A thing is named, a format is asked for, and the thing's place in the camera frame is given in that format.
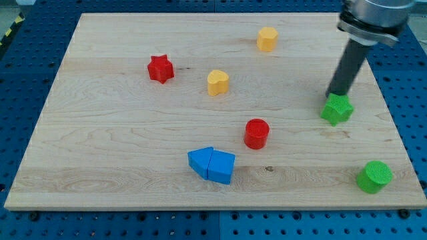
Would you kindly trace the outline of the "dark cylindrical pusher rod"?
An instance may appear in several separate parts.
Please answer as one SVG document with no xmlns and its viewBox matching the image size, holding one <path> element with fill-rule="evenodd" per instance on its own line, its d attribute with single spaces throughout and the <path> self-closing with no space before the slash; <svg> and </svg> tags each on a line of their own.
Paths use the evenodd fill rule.
<svg viewBox="0 0 427 240">
<path fill-rule="evenodd" d="M 350 90 L 370 47 L 349 39 L 338 66 L 326 90 L 326 97 L 331 93 L 346 95 Z"/>
</svg>

